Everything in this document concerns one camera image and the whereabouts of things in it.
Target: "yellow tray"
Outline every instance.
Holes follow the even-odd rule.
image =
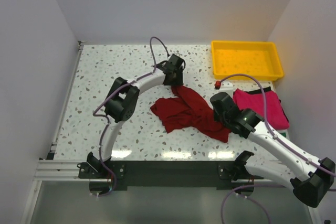
[[[245,73],[260,81],[275,81],[284,72],[273,42],[212,41],[215,79],[234,73]],[[232,80],[249,80],[233,77]]]

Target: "pink towel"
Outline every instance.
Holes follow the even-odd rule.
[[[273,91],[266,94],[267,101],[267,120],[276,130],[285,130],[289,128],[289,123],[283,114],[283,110],[278,95]],[[252,109],[258,114],[264,116],[264,102],[262,94],[248,94],[240,89],[233,95],[234,102],[239,109]]]

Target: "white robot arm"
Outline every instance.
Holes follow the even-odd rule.
[[[318,206],[333,184],[334,177],[316,168],[312,163],[320,164],[320,167],[334,173],[335,163],[332,160],[329,158],[319,160],[316,156],[303,151],[271,126],[266,127],[264,118],[253,110],[240,110],[225,92],[214,95],[210,102],[214,107],[215,120],[220,121],[233,133],[262,146],[280,161],[280,163],[263,161],[254,156],[254,153],[244,151],[236,158],[234,165],[236,170],[233,173],[246,172],[270,179],[293,190],[295,196],[306,205]],[[289,148],[306,157],[308,162],[295,155]],[[282,167],[284,165],[291,172],[284,173]]]
[[[147,91],[148,89],[163,84],[165,78],[166,78],[166,74],[163,71],[158,70],[154,72],[153,74],[137,81],[133,85],[133,87],[138,89],[139,90],[138,95],[141,95],[143,92]],[[111,153],[112,153],[114,142],[124,122],[125,121],[111,122],[111,124],[109,125],[107,129],[107,132],[109,134],[104,135],[104,138],[102,141],[102,147],[101,147],[101,155],[102,155],[102,160],[104,162],[111,158]],[[98,151],[99,151],[98,148],[96,148],[96,150],[93,151],[93,155],[94,157],[97,157],[99,159]]]

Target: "speckled white table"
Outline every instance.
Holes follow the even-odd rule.
[[[168,45],[186,61],[184,84],[206,101],[214,90],[210,45]],[[157,62],[165,59],[164,49],[154,46]],[[58,136],[54,159],[86,160],[97,148],[104,119],[94,118],[92,111],[105,99],[114,79],[133,78],[152,70],[148,45],[84,46],[72,87],[64,120]],[[250,81],[233,81],[235,88],[257,89]],[[262,82],[263,87],[273,85]],[[133,117],[122,127],[112,151],[112,159],[125,160],[234,160],[244,150],[275,160],[268,151],[249,140],[230,133],[228,143],[212,139],[193,127],[167,134],[150,106],[158,98],[172,97],[170,87],[158,86],[139,97]]]

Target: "red towel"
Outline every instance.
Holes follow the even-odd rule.
[[[267,103],[267,120],[276,130],[285,130],[289,128],[289,123],[283,113],[278,95],[273,91],[265,93]],[[240,89],[233,95],[234,102],[239,109],[250,108],[258,114],[264,116],[264,100],[262,94],[248,94]]]
[[[151,106],[167,133],[193,126],[205,135],[227,143],[230,130],[214,121],[214,111],[197,92],[185,86],[172,86],[172,91],[177,98],[159,98]]]

